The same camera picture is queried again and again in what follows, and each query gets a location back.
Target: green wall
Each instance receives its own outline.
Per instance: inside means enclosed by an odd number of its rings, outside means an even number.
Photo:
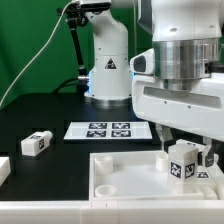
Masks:
[[[56,9],[69,0],[0,1],[0,99],[16,75],[48,40],[57,20]],[[129,30],[129,58],[134,54],[133,9],[113,9],[115,19]],[[52,42],[19,79],[5,100],[7,105],[25,93],[51,92],[64,80],[77,76],[77,62],[68,29],[62,20]],[[93,67],[91,25],[79,28],[78,35],[85,65]],[[150,48],[151,37],[138,27],[138,51]],[[74,88],[65,88],[65,92]]]

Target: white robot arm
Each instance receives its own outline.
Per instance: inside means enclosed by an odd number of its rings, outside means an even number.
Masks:
[[[141,16],[152,15],[153,48],[131,60],[136,115],[224,141],[224,70],[218,64],[224,1],[150,2]]]
[[[128,31],[113,19],[112,7],[130,7],[133,1],[80,0],[79,7],[93,27],[95,65],[89,72],[87,102],[104,107],[128,104],[131,99],[132,75],[128,62]]]

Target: white cube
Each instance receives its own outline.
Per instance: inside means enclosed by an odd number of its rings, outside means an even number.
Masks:
[[[50,145],[52,138],[50,131],[36,132],[21,141],[22,154],[25,156],[36,156]]]
[[[197,183],[198,149],[188,144],[169,147],[168,186],[178,194],[193,193]]]

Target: metal cylinder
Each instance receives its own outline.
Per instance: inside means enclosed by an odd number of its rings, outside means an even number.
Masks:
[[[210,76],[209,62],[219,61],[219,38],[204,40],[186,40],[171,42],[153,42],[155,50],[155,77],[164,79],[164,88],[184,90],[190,88],[187,80],[207,78]]]

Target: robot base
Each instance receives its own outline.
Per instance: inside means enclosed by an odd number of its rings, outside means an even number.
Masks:
[[[103,100],[103,99],[96,99],[87,94],[85,94],[85,102],[94,104],[102,108],[125,107],[131,105],[132,103],[131,97],[121,100]]]

